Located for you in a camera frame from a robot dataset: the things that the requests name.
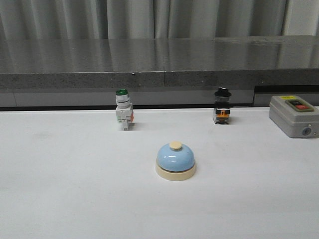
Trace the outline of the blue dome call bell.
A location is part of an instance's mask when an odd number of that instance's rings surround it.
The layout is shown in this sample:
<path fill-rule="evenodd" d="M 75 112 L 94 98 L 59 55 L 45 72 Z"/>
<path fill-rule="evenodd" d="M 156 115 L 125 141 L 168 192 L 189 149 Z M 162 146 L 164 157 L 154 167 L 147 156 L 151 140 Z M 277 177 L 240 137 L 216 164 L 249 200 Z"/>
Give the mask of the blue dome call bell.
<path fill-rule="evenodd" d="M 196 161 L 193 151 L 179 141 L 162 146 L 156 158 L 156 173 L 169 181 L 183 181 L 196 173 Z"/>

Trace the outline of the dark grey stone counter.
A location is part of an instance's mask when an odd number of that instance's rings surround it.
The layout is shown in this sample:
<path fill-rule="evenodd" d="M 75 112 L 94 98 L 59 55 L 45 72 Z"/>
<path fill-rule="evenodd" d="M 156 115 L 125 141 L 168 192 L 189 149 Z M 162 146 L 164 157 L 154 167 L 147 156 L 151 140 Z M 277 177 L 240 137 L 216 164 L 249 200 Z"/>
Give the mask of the dark grey stone counter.
<path fill-rule="evenodd" d="M 319 39 L 6 40 L 0 43 L 0 105 L 105 107 L 126 88 L 137 107 L 208 107 L 219 87 L 236 106 L 273 95 L 319 103 Z"/>

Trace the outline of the grey push button box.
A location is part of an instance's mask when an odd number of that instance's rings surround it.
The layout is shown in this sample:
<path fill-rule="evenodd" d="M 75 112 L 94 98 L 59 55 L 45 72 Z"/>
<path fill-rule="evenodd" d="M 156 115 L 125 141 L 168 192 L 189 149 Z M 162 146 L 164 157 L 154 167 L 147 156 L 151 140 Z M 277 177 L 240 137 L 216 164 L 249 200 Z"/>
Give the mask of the grey push button box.
<path fill-rule="evenodd" d="M 291 138 L 318 138 L 319 110 L 299 96 L 272 96 L 269 118 Z"/>

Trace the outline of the grey curtain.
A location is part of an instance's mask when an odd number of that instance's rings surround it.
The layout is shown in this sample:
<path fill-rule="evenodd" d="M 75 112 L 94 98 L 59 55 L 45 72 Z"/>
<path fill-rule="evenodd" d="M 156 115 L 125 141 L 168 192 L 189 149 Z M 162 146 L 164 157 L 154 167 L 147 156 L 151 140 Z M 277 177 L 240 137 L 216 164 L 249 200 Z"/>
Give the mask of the grey curtain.
<path fill-rule="evenodd" d="M 316 0 L 3 0 L 0 3 L 2 40 L 318 33 Z"/>

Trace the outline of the green pushbutton switch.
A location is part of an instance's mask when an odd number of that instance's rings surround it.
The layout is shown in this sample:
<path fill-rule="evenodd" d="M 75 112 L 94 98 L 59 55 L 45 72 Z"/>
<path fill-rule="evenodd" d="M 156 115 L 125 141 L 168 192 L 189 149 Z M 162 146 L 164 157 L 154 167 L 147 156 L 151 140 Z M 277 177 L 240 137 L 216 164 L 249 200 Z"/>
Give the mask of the green pushbutton switch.
<path fill-rule="evenodd" d="M 134 111 L 127 89 L 116 91 L 116 104 L 117 121 L 121 124 L 122 130 L 128 130 L 134 120 Z"/>

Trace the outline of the black rotary selector switch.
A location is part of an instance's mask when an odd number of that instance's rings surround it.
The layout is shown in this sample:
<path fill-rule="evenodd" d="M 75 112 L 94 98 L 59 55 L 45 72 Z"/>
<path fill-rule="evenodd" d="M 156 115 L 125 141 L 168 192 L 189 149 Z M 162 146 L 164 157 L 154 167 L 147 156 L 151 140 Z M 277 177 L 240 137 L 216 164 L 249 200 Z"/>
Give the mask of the black rotary selector switch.
<path fill-rule="evenodd" d="M 215 103 L 213 120 L 215 124 L 229 124 L 230 121 L 230 97 L 231 93 L 225 87 L 219 87 L 214 93 Z"/>

